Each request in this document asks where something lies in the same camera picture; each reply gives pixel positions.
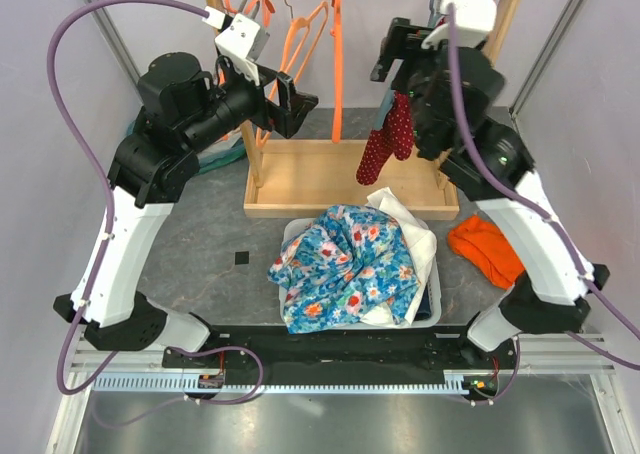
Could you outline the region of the blue-grey plastic hanger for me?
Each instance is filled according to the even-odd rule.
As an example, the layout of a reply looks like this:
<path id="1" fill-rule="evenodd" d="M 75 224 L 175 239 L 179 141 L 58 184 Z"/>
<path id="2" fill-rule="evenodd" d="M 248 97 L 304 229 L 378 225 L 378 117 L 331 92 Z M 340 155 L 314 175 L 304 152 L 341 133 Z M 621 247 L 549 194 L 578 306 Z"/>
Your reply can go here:
<path id="1" fill-rule="evenodd" d="M 427 24 L 429 28 L 436 27 L 439 22 L 439 19 L 441 18 L 441 15 L 437 13 L 437 9 L 436 9 L 437 2 L 438 0 L 429 0 L 429 19 Z M 384 97 L 380 103 L 380 106 L 377 110 L 376 117 L 372 127 L 373 130 L 378 131 L 382 129 L 385 118 L 393 106 L 393 102 L 394 102 L 394 90 L 391 87 L 389 87 L 386 90 Z"/>

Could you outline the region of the orange floral garment hanger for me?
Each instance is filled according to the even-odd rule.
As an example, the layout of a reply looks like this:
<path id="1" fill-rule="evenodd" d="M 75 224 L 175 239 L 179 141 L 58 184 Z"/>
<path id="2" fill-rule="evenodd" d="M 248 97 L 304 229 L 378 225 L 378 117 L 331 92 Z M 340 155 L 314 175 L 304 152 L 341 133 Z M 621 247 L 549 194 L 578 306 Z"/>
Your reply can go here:
<path id="1" fill-rule="evenodd" d="M 342 0 L 332 0 L 332 7 L 334 10 L 331 29 L 331 35 L 334 39 L 334 114 L 331 140 L 338 144 L 341 141 L 342 133 L 344 93 Z"/>

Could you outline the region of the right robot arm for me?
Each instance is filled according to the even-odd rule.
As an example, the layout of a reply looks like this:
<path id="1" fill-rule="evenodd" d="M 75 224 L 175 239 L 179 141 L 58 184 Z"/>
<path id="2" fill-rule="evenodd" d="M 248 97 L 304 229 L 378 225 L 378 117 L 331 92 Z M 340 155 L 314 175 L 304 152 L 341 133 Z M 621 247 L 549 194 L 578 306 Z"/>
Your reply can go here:
<path id="1" fill-rule="evenodd" d="M 460 360 L 477 368 L 518 334 L 579 333 L 590 312 L 586 297 L 605 286 L 610 271 L 586 260 L 555 219 L 520 135 L 489 117 L 505 79 L 482 42 L 423 47 L 432 32 L 394 18 L 370 78 L 383 82 L 400 64 L 391 85 L 408 97 L 419 157 L 445 158 L 440 172 L 489 216 L 524 267 L 458 342 Z"/>

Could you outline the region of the blue floral garment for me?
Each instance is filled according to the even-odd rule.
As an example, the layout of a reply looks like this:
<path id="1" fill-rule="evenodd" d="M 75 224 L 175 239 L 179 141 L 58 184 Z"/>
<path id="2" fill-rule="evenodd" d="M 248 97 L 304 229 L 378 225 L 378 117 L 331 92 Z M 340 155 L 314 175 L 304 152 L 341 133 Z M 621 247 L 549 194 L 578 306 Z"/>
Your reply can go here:
<path id="1" fill-rule="evenodd" d="M 401 225 L 368 206 L 334 205 L 286 241 L 268 270 L 285 290 L 291 334 L 357 323 L 402 326 L 413 320 L 423 281 Z"/>

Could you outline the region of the orange plastic hanger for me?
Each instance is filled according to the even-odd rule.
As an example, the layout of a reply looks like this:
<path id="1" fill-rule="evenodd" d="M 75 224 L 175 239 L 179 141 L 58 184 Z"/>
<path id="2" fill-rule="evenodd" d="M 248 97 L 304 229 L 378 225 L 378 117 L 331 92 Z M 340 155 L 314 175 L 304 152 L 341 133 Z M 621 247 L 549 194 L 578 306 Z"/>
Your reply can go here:
<path id="1" fill-rule="evenodd" d="M 241 4 L 237 8 L 234 8 L 231 5 L 231 0 L 223 1 L 224 7 L 230 14 L 235 15 L 237 13 L 241 13 L 246 17 L 257 21 L 262 28 L 267 28 L 269 26 L 271 17 L 275 13 L 275 7 L 270 0 L 242 0 Z M 256 125 L 255 143 L 257 148 L 259 150 L 262 150 L 266 146 L 266 143 L 271 136 L 272 127 L 272 124 L 269 124 L 269 128 L 264 127 L 264 124 L 267 120 L 266 99 L 272 101 L 275 95 L 275 87 L 271 86 L 268 91 L 268 95 L 265 98 L 265 88 L 275 81 L 275 72 L 269 69 L 261 70 L 261 66 L 259 66 L 258 73 L 261 75 L 260 93 L 262 95 L 263 109 L 260 116 L 258 117 L 258 119 L 261 121 L 261 124 L 258 124 L 255 121 L 253 121 L 253 123 Z"/>

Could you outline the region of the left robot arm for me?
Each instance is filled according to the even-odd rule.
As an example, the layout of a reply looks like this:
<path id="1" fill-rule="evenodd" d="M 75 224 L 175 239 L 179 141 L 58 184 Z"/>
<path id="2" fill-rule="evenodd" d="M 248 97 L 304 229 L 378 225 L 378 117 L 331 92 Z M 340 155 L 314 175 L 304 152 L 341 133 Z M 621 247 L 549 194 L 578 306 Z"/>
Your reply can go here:
<path id="1" fill-rule="evenodd" d="M 86 272 L 72 293 L 53 304 L 65 321 L 84 325 L 86 340 L 100 351 L 159 344 L 183 350 L 198 367 L 218 359 L 220 345 L 208 323 L 165 309 L 138 291 L 142 269 L 161 226 L 198 174 L 202 151 L 246 121 L 290 138 L 318 104 L 317 96 L 297 91 L 284 72 L 260 66 L 249 80 L 229 57 L 218 60 L 223 83 L 185 52 L 156 58 L 138 81 L 143 105 L 107 175 L 108 246 L 90 258 L 99 271 Z"/>

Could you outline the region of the white garment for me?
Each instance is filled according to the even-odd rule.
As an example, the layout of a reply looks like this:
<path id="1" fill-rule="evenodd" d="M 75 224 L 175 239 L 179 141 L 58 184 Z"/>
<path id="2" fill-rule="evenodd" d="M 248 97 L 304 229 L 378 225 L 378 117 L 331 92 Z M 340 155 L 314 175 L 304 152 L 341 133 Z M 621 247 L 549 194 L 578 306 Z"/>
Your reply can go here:
<path id="1" fill-rule="evenodd" d="M 389 306 L 377 306 L 367 313 L 361 320 L 362 323 L 385 327 L 411 325 L 414 322 L 416 311 L 420 304 L 427 278 L 430 274 L 434 258 L 436 259 L 437 240 L 435 234 L 419 225 L 410 211 L 398 200 L 389 187 L 379 189 L 367 196 L 367 206 L 381 210 L 395 219 L 402 230 L 408 245 L 414 268 L 420 286 L 417 294 L 409 305 L 408 313 L 400 321 L 392 318 Z"/>

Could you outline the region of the blue denim skirt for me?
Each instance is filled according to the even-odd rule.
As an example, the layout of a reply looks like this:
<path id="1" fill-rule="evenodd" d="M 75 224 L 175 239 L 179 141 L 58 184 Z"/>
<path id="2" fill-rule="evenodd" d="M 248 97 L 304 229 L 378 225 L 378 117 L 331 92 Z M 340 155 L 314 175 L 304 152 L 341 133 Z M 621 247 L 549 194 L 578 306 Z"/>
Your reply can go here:
<path id="1" fill-rule="evenodd" d="M 428 286 L 425 286 L 414 320 L 427 321 L 431 317 L 432 317 L 431 290 Z"/>

